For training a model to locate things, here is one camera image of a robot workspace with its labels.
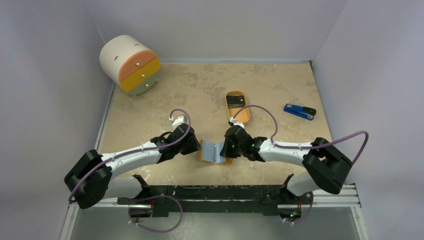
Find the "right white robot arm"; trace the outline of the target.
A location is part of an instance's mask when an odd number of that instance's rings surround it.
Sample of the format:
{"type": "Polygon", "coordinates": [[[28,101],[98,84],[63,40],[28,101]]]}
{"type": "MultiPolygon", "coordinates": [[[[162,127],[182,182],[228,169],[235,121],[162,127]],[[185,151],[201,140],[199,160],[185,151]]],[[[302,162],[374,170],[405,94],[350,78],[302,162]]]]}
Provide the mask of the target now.
{"type": "Polygon", "coordinates": [[[230,159],[245,157],[253,162],[276,161],[304,167],[304,172],[289,176],[283,184],[280,196],[288,204],[314,190],[340,193],[353,166],[347,156],[322,137],[313,142],[287,142],[285,146],[277,147],[277,142],[267,137],[253,138],[243,127],[234,125],[226,131],[219,154],[230,159]]]}

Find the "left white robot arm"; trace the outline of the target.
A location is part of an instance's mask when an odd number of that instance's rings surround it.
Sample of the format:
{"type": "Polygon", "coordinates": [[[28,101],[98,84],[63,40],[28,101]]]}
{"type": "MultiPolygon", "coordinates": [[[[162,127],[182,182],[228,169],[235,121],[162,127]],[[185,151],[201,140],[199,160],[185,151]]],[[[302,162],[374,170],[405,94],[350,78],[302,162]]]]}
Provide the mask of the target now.
{"type": "Polygon", "coordinates": [[[85,152],[64,177],[70,190],[68,201],[87,209],[105,199],[112,179],[137,168],[172,160],[176,155],[188,155],[201,149],[195,130],[182,123],[173,131],[127,150],[98,153],[85,152]]]}

